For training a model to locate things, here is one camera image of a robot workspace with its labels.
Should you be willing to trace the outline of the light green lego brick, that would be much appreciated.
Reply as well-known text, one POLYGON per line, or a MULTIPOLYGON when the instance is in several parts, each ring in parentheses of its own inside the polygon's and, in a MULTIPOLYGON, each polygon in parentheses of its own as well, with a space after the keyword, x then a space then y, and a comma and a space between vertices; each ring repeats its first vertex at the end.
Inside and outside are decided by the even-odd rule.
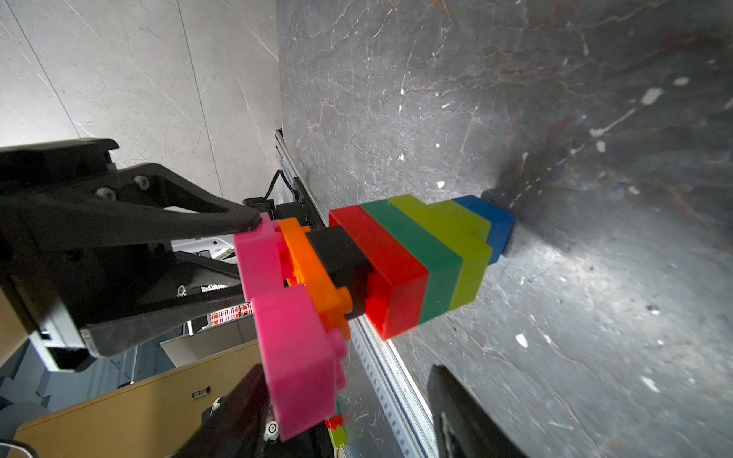
POLYGON ((492 223, 453 200, 426 204, 412 195, 387 199, 462 259, 450 310, 475 300, 492 257, 486 243, 492 223))

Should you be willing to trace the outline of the dark green lego brick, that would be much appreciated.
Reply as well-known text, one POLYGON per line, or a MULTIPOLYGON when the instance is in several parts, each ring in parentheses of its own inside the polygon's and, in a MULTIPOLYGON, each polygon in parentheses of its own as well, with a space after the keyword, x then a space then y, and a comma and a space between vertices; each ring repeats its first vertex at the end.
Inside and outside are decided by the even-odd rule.
POLYGON ((429 273, 419 324, 448 312, 462 259, 388 200, 363 203, 361 207, 429 273))

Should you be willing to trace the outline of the orange lego brick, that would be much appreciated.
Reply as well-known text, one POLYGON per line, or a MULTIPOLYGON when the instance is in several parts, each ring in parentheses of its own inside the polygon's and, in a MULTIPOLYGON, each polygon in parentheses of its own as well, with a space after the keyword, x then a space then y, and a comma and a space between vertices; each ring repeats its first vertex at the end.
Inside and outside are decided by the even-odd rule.
POLYGON ((353 307, 349 290, 334 285, 307 238, 307 230, 297 219, 280 219, 279 226, 292 259, 296 284, 307 288, 325 329, 339 330, 348 342, 351 333, 346 315, 353 307))

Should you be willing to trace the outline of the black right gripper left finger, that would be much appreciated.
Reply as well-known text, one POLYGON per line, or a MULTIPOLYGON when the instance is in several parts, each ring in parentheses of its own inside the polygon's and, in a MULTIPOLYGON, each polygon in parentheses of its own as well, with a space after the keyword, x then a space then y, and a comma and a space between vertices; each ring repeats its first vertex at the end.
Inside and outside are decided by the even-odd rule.
POLYGON ((174 457, 262 457, 270 400, 256 364, 174 457))

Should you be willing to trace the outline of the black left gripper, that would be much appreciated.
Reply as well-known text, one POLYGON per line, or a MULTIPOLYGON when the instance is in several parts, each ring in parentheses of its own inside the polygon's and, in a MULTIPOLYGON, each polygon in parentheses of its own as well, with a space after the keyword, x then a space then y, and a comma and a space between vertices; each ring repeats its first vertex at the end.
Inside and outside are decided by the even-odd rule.
POLYGON ((171 240, 247 233, 260 213, 157 163, 120 168, 112 139, 1 151, 1 285, 52 372, 82 372, 245 302, 238 267, 171 240))

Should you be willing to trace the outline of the small black lego cube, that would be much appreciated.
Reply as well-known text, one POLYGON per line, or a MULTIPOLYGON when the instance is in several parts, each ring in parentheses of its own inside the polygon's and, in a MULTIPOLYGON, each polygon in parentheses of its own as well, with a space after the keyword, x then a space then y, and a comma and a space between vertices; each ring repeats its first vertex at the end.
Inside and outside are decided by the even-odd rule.
POLYGON ((365 313, 368 277, 373 267, 361 249, 340 225, 320 228, 305 235, 334 286, 345 287, 352 299, 348 320, 365 313))

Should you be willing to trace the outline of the magenta lego brick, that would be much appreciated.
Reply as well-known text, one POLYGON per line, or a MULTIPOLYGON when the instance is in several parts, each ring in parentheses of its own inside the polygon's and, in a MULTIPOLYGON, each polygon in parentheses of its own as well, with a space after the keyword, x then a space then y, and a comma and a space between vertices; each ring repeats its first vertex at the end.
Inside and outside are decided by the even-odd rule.
POLYGON ((284 237, 267 213, 251 232, 234 235, 242 292, 247 302, 284 289, 281 248, 284 237))
POLYGON ((284 442, 336 413, 347 343, 327 330, 302 285, 252 301, 265 380, 284 442))

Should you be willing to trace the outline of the red lego brick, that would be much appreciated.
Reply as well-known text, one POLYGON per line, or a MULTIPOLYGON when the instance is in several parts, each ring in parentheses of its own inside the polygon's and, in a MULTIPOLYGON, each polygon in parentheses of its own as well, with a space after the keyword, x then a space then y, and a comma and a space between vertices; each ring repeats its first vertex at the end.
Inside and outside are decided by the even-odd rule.
POLYGON ((331 226, 340 226, 373 267, 368 275, 365 314, 383 341, 416 327, 422 310, 429 272, 359 205, 328 214, 331 226))

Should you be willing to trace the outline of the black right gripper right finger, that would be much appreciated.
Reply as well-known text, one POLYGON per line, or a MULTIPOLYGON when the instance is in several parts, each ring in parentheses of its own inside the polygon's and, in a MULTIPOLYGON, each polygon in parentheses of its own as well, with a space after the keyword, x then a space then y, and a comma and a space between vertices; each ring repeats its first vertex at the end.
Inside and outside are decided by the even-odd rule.
POLYGON ((440 457, 526 457, 446 366, 431 368, 428 394, 440 457))

